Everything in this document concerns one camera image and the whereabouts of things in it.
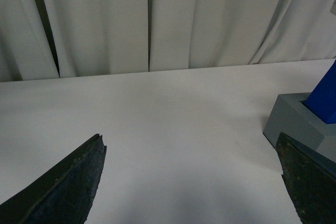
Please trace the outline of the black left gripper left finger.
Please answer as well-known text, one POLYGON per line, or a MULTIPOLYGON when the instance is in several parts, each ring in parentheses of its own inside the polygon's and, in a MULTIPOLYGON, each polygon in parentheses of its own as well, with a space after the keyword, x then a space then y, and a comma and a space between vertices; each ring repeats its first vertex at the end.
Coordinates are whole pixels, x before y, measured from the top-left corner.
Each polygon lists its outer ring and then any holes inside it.
POLYGON ((95 134, 1 204, 1 223, 85 223, 100 183, 107 147, 95 134))

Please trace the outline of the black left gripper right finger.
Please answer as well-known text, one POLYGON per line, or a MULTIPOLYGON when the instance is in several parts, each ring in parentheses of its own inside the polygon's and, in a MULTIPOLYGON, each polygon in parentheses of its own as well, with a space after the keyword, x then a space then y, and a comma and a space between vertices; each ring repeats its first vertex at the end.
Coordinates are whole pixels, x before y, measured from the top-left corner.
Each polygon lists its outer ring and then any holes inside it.
POLYGON ((335 223, 335 162, 281 132, 282 179, 302 223, 335 223))

